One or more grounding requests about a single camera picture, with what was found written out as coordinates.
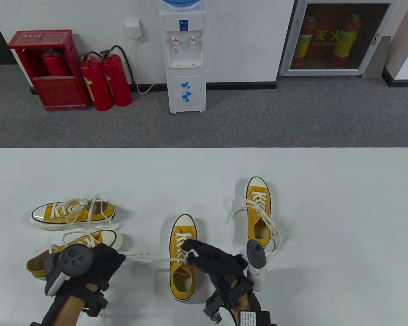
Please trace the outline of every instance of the water dispenser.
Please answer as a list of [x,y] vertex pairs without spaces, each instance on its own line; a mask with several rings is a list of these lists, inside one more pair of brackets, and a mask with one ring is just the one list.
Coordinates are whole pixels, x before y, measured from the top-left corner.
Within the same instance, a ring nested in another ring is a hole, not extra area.
[[160,0],[172,113],[205,110],[207,13],[203,0]]

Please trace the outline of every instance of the yellow sneaker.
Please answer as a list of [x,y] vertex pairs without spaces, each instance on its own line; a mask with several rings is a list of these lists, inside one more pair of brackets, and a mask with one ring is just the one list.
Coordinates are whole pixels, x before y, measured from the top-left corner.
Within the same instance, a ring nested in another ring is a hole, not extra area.
[[89,234],[86,234],[84,232],[70,232],[64,235],[64,239],[68,235],[74,233],[81,233],[84,234],[84,236],[68,243],[66,243],[64,240],[64,245],[62,246],[51,245],[48,250],[44,251],[43,253],[39,254],[38,256],[32,258],[27,262],[26,264],[27,270],[35,278],[45,280],[44,261],[47,258],[47,256],[51,253],[61,253],[65,250],[65,248],[67,248],[67,246],[70,246],[75,243],[84,244],[89,248],[93,248],[100,243],[104,243],[105,245],[115,250],[118,250],[123,242],[122,235],[117,230],[99,230]]
[[[255,202],[271,218],[271,194],[268,185],[260,177],[254,177],[245,186],[245,198]],[[271,231],[263,220],[263,214],[255,207],[248,207],[248,240],[256,240],[266,248],[271,240]]]
[[189,300],[196,287],[195,267],[183,263],[185,252],[181,245],[186,239],[198,240],[198,229],[193,218],[183,214],[174,222],[169,240],[170,259],[177,259],[170,263],[171,292],[178,301]]
[[110,225],[114,216],[115,206],[97,195],[92,200],[71,199],[43,205],[32,212],[30,221],[45,230],[61,230],[82,223]]
[[227,220],[230,222],[237,213],[248,212],[248,240],[256,240],[266,248],[272,239],[274,249],[268,261],[275,257],[281,242],[281,234],[271,220],[271,194],[268,185],[260,177],[253,177],[245,186],[245,205],[235,210]]

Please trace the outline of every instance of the fire extinguisher box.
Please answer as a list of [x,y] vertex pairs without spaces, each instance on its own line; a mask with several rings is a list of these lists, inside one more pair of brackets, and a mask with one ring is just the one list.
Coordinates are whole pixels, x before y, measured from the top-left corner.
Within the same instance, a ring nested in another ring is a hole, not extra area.
[[89,109],[71,30],[18,31],[8,48],[16,51],[47,112]]

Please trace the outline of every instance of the white table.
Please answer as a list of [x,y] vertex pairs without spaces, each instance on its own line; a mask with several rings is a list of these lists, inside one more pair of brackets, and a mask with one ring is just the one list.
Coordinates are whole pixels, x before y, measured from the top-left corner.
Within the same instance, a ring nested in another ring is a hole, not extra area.
[[[244,215],[225,220],[254,175],[284,236],[257,294],[273,323],[408,326],[408,149],[0,149],[0,326],[40,322],[52,302],[26,261],[63,232],[31,225],[34,208],[100,193],[118,206],[122,250],[157,257],[173,219],[190,213],[201,240],[236,254]],[[124,264],[104,325],[210,326],[213,289],[200,283],[178,303],[167,264]],[[103,324],[83,315],[78,325]]]

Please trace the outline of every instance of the blue water bottle cap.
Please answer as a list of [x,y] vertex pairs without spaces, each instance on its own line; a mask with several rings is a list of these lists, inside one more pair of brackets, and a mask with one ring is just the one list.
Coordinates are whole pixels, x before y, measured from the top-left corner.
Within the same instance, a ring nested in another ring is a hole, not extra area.
[[195,3],[200,2],[201,0],[163,0],[163,1],[175,7],[189,7],[193,6]]

